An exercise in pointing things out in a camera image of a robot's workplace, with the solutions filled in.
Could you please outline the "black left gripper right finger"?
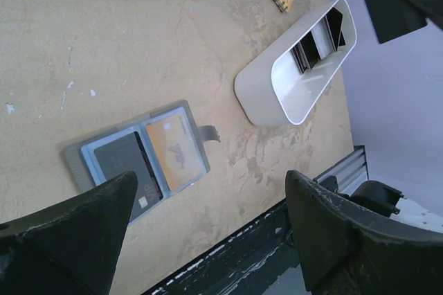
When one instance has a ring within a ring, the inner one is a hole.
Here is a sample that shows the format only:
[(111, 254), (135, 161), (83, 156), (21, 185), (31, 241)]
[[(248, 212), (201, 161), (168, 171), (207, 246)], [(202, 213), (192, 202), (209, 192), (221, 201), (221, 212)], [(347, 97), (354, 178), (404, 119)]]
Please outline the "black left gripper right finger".
[(441, 294), (442, 218), (410, 199), (376, 213), (296, 170), (285, 178), (293, 242), (312, 294)]

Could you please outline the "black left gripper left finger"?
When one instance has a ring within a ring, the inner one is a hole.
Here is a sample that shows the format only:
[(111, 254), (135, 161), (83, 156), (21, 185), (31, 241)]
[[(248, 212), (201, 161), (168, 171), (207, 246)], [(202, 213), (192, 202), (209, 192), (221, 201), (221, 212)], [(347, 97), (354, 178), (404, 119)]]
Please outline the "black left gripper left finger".
[(124, 172), (1, 224), (1, 293), (108, 294), (137, 188)]

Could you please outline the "grey card holder wallet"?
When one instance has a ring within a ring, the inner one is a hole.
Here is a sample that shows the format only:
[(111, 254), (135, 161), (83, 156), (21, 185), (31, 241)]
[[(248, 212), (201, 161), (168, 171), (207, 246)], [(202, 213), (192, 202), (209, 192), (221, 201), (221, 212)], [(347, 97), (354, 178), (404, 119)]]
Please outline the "grey card holder wallet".
[(138, 188), (130, 220), (210, 172), (204, 142), (219, 141), (212, 125), (198, 126), (189, 103), (179, 100), (90, 134), (62, 149), (81, 192), (128, 171)]

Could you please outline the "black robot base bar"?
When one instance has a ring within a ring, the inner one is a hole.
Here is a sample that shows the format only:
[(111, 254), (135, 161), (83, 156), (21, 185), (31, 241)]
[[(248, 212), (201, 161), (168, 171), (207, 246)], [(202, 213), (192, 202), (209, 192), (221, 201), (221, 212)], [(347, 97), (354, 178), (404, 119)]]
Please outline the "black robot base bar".
[(263, 294), (299, 265), (283, 199), (145, 294)]

